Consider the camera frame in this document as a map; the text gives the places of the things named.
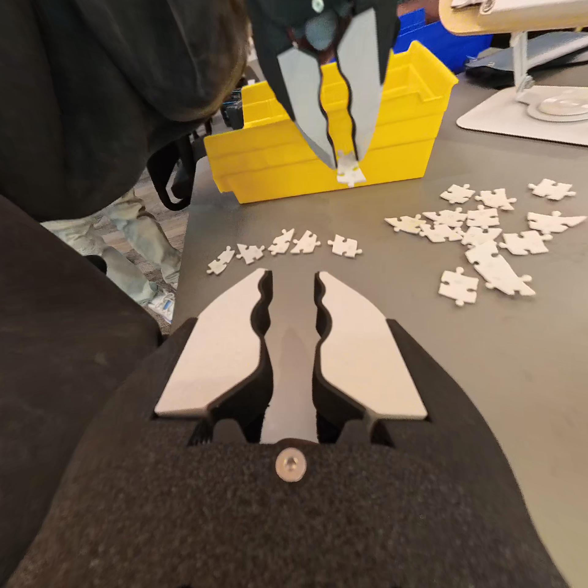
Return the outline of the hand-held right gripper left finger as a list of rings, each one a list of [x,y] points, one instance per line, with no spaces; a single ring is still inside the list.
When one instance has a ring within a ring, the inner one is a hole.
[[[213,300],[196,318],[154,415],[208,430],[234,420],[259,443],[274,386],[265,339],[272,299],[273,273],[259,268]]]

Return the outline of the blue plastic bin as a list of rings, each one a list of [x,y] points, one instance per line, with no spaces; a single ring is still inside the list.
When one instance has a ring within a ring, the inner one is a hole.
[[[440,21],[428,24],[424,8],[401,15],[399,23],[399,34],[392,48],[395,54],[407,51],[413,41],[418,41],[455,74],[463,72],[467,63],[487,50],[493,39],[492,34],[454,35]]]

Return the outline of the yellow plastic bin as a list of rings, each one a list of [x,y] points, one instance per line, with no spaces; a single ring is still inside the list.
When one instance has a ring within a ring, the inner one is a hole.
[[[390,54],[378,121],[359,162],[371,186],[424,176],[458,79],[413,41]],[[337,173],[308,147],[267,82],[242,88],[244,128],[205,137],[213,179],[239,203],[342,189]]]

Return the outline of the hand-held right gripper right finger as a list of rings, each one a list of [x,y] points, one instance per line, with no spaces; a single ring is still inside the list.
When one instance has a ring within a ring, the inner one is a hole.
[[[349,423],[363,425],[373,440],[385,424],[427,422],[390,320],[378,306],[327,271],[314,276],[313,301],[318,442],[336,443]]]

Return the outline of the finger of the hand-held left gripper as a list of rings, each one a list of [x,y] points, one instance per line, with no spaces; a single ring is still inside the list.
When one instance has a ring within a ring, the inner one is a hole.
[[[337,67],[348,91],[352,141],[358,162],[369,151],[383,93],[378,13],[370,6],[351,16],[337,46]]]
[[[326,166],[336,169],[328,119],[320,101],[322,71],[319,62],[297,47],[284,51],[277,60],[296,127],[314,154]]]

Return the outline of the pile white puzzle pieces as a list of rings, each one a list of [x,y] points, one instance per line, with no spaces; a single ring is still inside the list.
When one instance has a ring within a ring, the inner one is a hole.
[[[586,215],[564,216],[557,210],[549,213],[527,212],[527,228],[505,232],[500,214],[514,212],[517,199],[504,188],[475,190],[469,184],[452,184],[439,198],[454,208],[422,212],[414,216],[386,217],[384,222],[398,233],[415,235],[433,244],[457,243],[464,257],[479,277],[465,275],[463,267],[445,270],[438,293],[457,306],[474,304],[480,279],[489,290],[507,296],[532,297],[532,276],[520,275],[511,267],[504,253],[512,256],[548,254],[548,242],[587,222]]]

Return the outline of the white clipboard stand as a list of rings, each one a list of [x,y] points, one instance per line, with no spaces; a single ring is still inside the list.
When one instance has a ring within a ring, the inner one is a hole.
[[[530,70],[577,54],[587,55],[587,33],[555,31],[531,40],[511,36],[511,47],[472,62],[473,70],[513,74],[511,87],[496,92],[457,120],[466,130],[587,147],[587,83],[539,85]]]

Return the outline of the single white puzzle piece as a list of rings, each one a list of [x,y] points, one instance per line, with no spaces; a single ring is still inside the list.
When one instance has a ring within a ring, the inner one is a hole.
[[[349,188],[367,182],[353,151],[337,151],[336,179],[338,183]]]

